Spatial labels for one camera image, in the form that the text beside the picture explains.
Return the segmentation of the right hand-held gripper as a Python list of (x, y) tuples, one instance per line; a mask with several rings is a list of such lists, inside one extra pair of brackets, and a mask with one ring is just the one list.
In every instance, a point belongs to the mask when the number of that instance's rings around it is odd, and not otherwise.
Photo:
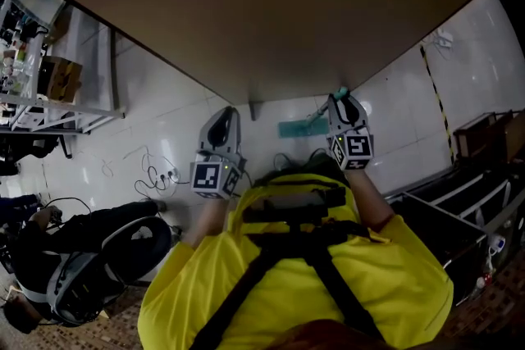
[(368, 114), (352, 95), (327, 98), (330, 151), (343, 171), (362, 170), (373, 159)]

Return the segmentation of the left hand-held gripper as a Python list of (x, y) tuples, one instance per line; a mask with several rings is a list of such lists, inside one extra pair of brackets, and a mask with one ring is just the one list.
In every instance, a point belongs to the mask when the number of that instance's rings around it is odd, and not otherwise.
[(240, 114), (235, 107), (217, 111), (199, 133), (190, 189), (202, 198), (231, 198), (246, 160), (240, 151)]

